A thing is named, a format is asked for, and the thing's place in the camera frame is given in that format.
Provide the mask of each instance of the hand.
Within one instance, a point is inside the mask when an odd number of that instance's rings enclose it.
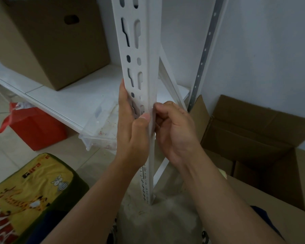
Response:
[[[176,167],[201,149],[191,116],[172,101],[156,103],[156,139],[166,158]]]
[[[149,113],[144,113],[138,119],[134,119],[128,102],[128,92],[122,79],[119,91],[116,160],[126,162],[136,170],[145,164],[149,154],[147,130],[149,122]]]

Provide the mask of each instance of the clear plastic bin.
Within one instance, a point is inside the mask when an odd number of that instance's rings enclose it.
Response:
[[[87,151],[92,146],[116,151],[119,104],[114,98],[105,98],[88,120],[79,138]]]

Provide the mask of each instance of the cartoon zebra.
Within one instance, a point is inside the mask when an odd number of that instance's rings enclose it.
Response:
[[[58,192],[65,190],[69,184],[68,182],[62,180],[63,178],[61,177],[61,175],[59,175],[54,181],[51,182],[54,183],[54,186],[58,186],[57,187]]]

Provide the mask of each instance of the red bag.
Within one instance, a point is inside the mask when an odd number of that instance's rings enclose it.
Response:
[[[9,109],[10,115],[4,119],[0,133],[10,126],[33,151],[67,138],[64,124],[34,105],[10,103]]]

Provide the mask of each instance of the dusty floor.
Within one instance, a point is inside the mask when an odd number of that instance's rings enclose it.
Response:
[[[3,113],[0,114],[0,126],[8,111],[8,103],[0,96],[0,113]],[[33,151],[8,127],[0,134],[0,182],[43,152],[66,162],[90,186],[114,158],[105,149],[86,151],[78,134],[72,130],[69,130],[68,139]],[[162,160],[157,148],[155,170]],[[180,193],[181,185],[178,172],[169,164],[154,189],[154,204],[148,206],[142,200],[137,174],[119,210],[119,243],[201,243],[201,222],[190,197]]]

